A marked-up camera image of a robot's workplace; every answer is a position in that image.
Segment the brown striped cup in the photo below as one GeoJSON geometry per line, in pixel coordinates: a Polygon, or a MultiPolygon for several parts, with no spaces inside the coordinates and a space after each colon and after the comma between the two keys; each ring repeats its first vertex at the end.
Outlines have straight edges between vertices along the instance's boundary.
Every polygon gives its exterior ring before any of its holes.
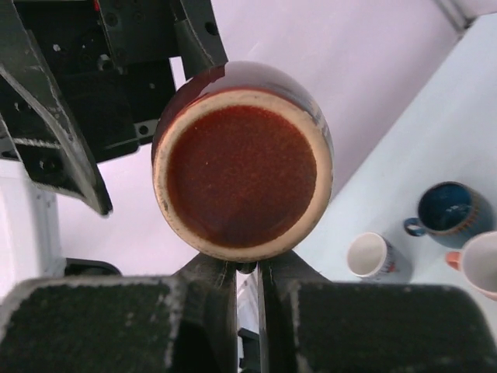
{"type": "Polygon", "coordinates": [[[231,262],[293,249],[332,195],[332,138],[320,106],[294,78],[254,61],[209,68],[179,89],[159,119],[151,166],[174,233],[231,262]]]}

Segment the salmon pink mug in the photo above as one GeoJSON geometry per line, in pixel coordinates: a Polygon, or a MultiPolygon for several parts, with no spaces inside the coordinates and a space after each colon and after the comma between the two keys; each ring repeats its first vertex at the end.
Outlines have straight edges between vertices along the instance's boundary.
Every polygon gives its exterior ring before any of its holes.
{"type": "Polygon", "coordinates": [[[476,291],[496,301],[496,231],[476,235],[461,250],[448,252],[445,261],[476,291]]]}

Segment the small blue-grey cup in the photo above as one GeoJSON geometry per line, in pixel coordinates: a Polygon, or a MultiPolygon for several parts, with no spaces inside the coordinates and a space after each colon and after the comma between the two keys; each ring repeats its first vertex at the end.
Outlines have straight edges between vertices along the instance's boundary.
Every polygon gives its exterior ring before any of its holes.
{"type": "Polygon", "coordinates": [[[382,235],[358,235],[346,253],[350,272],[362,282],[407,284],[412,279],[410,261],[382,235]]]}

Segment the blue mug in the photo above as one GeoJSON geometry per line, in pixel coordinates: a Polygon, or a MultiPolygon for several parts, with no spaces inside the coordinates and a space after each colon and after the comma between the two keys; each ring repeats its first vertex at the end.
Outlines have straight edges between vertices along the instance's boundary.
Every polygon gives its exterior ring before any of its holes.
{"type": "Polygon", "coordinates": [[[495,228],[493,207],[478,191],[455,181],[430,187],[419,199],[416,216],[404,220],[407,234],[427,235],[440,245],[460,249],[495,228]]]}

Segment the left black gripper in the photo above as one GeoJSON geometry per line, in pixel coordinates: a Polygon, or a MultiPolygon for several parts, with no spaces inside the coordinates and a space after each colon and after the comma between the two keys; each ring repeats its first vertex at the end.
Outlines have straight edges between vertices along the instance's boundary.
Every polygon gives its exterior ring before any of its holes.
{"type": "Polygon", "coordinates": [[[3,1],[2,81],[35,115],[1,123],[31,181],[107,216],[96,162],[151,141],[178,53],[186,79],[228,62],[211,0],[3,1]]]}

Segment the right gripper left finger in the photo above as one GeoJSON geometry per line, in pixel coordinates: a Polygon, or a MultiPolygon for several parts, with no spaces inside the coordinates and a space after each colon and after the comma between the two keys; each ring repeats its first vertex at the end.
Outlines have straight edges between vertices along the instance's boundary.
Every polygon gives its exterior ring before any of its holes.
{"type": "Polygon", "coordinates": [[[1,306],[3,372],[234,372],[236,266],[24,281],[1,306]]]}

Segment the left aluminium frame post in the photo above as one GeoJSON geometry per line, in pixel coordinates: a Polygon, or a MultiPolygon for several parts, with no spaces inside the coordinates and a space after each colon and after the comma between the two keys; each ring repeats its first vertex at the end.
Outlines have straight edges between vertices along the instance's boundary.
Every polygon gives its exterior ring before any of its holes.
{"type": "Polygon", "coordinates": [[[477,16],[465,9],[461,1],[454,0],[433,0],[436,7],[443,13],[443,16],[458,33],[463,33],[473,25],[477,16]]]}

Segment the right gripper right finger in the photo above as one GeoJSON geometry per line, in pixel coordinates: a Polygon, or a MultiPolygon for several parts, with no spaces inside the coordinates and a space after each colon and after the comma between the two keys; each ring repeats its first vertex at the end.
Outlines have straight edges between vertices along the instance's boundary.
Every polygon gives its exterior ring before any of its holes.
{"type": "Polygon", "coordinates": [[[464,291],[339,283],[289,251],[259,263],[264,372],[494,372],[496,344],[464,291]]]}

